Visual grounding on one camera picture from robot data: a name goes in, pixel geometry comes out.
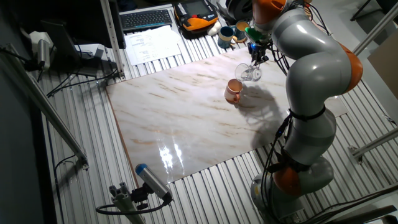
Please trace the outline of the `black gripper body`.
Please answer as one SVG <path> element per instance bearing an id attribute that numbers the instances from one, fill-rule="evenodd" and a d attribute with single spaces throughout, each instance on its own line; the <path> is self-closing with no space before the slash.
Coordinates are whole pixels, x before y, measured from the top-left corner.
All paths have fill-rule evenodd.
<path id="1" fill-rule="evenodd" d="M 258 44 L 255 42 L 249 42 L 248 43 L 248 52 L 252 57 L 262 57 L 265 52 L 264 52 L 265 47 L 262 44 Z"/>

